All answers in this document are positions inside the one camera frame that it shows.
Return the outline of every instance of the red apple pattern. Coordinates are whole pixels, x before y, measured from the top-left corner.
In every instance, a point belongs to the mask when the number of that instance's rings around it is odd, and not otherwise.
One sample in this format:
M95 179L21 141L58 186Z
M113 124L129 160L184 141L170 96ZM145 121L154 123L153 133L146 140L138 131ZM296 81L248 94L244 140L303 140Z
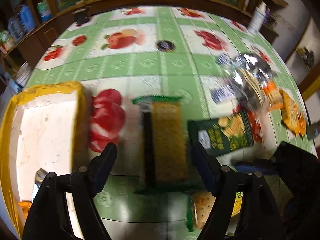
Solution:
M237 22L231 21L231 24L235 27L237 27L239 30L245 32L245 29Z
M233 114L237 114L241 110L243 110L243 108L239 104L235 109L232 110L232 112ZM262 137L260 136L261 126L260 126L259 120L257 119L257 114L255 112L247 110L247 115L250 122L251 130L252 130L253 140L257 143L262 143Z
M46 56L44 56L44 61L49 61L52 59L56 59L60 57L61 53L63 52L64 48L63 46L50 46L49 49L54 49L53 51L50 51Z
M142 30L124 29L121 32L112 33L111 35L105 35L105 44L101 46L101 49L122 49L126 48L134 43L143 45L145 41L145 33Z
M123 12L125 15L131 15L131 14L146 14L146 11L144 9L141 9L139 7L132 7L132 8L129 8L128 11L124 11Z
M251 46L251 47L265 62L267 62L268 64L271 63L269 57L265 53L263 53L263 51L261 51L260 49L258 49L255 46Z
M117 144L125 122L121 103L122 96L115 89L103 90L93 98L89 147L94 152L101 153L109 142Z
M214 34L209 33L207 31L194 31L194 33L204 39L204 43L202 45L209 47L214 50L222 50L225 48L226 43L218 39Z
M78 37L76 37L75 39L73 39L72 44L73 46L80 46L82 45L85 41L87 40L87 36L85 35L80 35Z
M182 15L186 15L192 18L205 18L202 13L199 13L196 10L187 9L187 8L181 8L178 10L181 12Z

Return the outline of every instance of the orange snack bag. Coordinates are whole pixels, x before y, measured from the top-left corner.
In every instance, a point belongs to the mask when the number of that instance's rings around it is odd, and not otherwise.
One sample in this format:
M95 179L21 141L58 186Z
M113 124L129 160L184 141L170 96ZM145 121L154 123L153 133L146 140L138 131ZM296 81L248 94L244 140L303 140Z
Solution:
M296 136L298 134L305 135L306 120L304 114L286 92L280 90L280 94L283 98L283 108L281 109L282 121Z
M271 104L270 108L268 109L269 112L283 107L281 94L273 80L268 81L267 86L263 88L263 91Z
M18 205L22 208L23 211L23 215L25 218L27 218L29 211L30 211L30 207L31 207L31 202L30 201L21 201L18 202Z

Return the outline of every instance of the tablecloth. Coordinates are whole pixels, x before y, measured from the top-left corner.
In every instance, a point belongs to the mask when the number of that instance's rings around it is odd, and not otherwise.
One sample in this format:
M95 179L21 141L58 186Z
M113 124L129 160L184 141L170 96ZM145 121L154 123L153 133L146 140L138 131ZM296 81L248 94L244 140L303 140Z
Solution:
M119 33L125 38L117 38ZM159 40L173 42L175 49L159 51ZM58 48L60 54L50 58L50 52ZM185 130L187 120L229 115L236 102L217 105L210 96L213 88L225 84L224 72L215 59L221 53L234 57L244 52L257 53L270 64L277 72L276 85L287 91L306 115L292 75L262 35L251 35L239 23L201 11L149 6L95 15L84 25L73 23L41 58L28 87L77 80L93 96L113 88L123 97L126 121L120 132L118 159L104 190L94 199L112 239L196 239L200 231L189 232L186 227L188 195L134 194L142 170L141 126L139 111L130 100L144 95L183 96ZM260 116L259 121L263 142L219 156L221 164L270 158L281 141L315 154L312 142L295 137L282 125L280 110ZM279 177L266 179L281 210L290 192Z

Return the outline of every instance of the plastic bag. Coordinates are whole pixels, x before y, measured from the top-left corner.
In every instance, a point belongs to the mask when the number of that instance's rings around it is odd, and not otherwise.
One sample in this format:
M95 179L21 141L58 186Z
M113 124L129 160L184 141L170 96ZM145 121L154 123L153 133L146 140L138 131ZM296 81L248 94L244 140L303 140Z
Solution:
M272 81L275 73L258 55L244 53L231 59L222 54L217 64L227 74L229 85L244 108L258 111L282 107L281 96Z

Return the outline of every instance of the wall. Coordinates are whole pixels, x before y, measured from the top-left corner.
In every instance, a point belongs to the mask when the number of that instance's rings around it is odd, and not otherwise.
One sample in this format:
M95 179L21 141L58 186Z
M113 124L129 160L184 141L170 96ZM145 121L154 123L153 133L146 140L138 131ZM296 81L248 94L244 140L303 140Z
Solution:
M313 50L315 63L320 61L320 31L313 19L310 20L307 31L298 45L298 48L301 47L306 47L309 51ZM295 52L289 58L286 65L297 84L309 73L307 66ZM320 92L314 93L305 103L311 123L318 122L320 120ZM316 147L320 146L320 136L315 139L315 145Z
M289 5L277 13L278 25L275 31L279 37L273 43L273 47L280 57L285 60L299 40L309 20L309 12L301 0L285 0Z

